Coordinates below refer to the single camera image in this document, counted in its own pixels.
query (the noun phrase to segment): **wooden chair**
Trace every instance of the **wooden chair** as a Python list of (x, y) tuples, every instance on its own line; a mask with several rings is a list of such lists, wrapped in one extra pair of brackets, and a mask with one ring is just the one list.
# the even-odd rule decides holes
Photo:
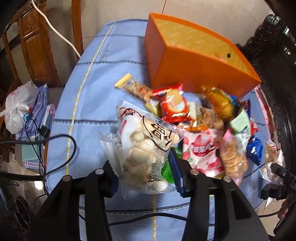
[[(34, 0), (37, 7), (46, 15), (46, 0)], [(50, 48), (50, 40), (48, 35), (48, 28), (45, 19), (33, 7), (31, 0), (28, 0), (13, 16), (7, 27), (5, 28), (2, 39), (6, 51), (6, 57), (10, 65), (14, 79), (8, 92), (5, 93), (0, 89), (0, 101), (3, 105), (1, 110), (5, 109), (5, 99), (9, 93), (21, 86), (19, 75), (17, 73), (15, 64), (13, 62), (9, 42), (6, 32), (9, 27), (17, 22), (19, 27), (20, 41), (24, 60), (30, 77), (37, 86), (48, 84), (49, 87), (61, 87), (62, 84), (57, 75), (52, 52)], [(74, 46), (78, 52), (83, 53), (82, 29), (81, 29), (81, 0), (72, 0), (72, 26)], [(14, 135), (9, 133), (5, 127), (4, 116), (0, 118), (0, 141), (14, 139)], [(47, 157), (46, 145), (44, 152), (44, 162), (46, 164)], [(3, 161), (9, 161), (10, 151), (14, 152), (14, 145), (0, 145), (0, 155)], [(33, 180), (29, 176), (16, 175), (11, 173), (0, 173), (1, 178), (11, 180)]]

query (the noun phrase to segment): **person's hand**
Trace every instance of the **person's hand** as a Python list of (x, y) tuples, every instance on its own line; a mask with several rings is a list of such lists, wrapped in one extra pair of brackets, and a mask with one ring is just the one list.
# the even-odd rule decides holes
[[(283, 204), (281, 205), (281, 209), (287, 207), (289, 205), (289, 202), (290, 202), (290, 196), (288, 196), (286, 200), (283, 202)], [(281, 219), (286, 215), (287, 212), (288, 212), (288, 209), (286, 208), (284, 211), (278, 214), (278, 218)]]

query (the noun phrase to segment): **metal bolt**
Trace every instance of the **metal bolt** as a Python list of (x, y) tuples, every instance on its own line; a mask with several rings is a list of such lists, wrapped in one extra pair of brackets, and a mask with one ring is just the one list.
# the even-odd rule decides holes
[(199, 174), (199, 170), (197, 170), (197, 169), (191, 169), (190, 170), (190, 173), (193, 174), (193, 175), (198, 175)]
[(99, 168), (95, 171), (95, 174), (102, 175), (104, 173), (104, 170), (102, 168)]
[(224, 177), (223, 177), (223, 180), (224, 180), (225, 182), (229, 183), (229, 182), (231, 182), (231, 177), (229, 177), (229, 176), (224, 176)]
[(71, 180), (71, 177), (69, 175), (63, 177), (64, 182), (68, 182), (70, 180)]

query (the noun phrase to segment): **orange box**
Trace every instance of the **orange box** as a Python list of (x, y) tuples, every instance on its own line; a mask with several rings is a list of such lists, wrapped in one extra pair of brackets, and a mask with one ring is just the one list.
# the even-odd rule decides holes
[(231, 41), (192, 22), (150, 13), (144, 44), (154, 89), (183, 83), (186, 92), (219, 87), (241, 98), (261, 83)]

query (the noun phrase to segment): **pink snack bag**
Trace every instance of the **pink snack bag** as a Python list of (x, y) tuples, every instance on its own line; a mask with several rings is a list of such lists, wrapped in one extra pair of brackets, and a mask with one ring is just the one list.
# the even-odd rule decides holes
[(202, 133), (185, 132), (183, 139), (182, 158), (187, 160), (192, 168), (196, 168), (208, 177), (216, 177), (225, 173), (224, 166), (216, 156), (219, 138), (210, 131)]

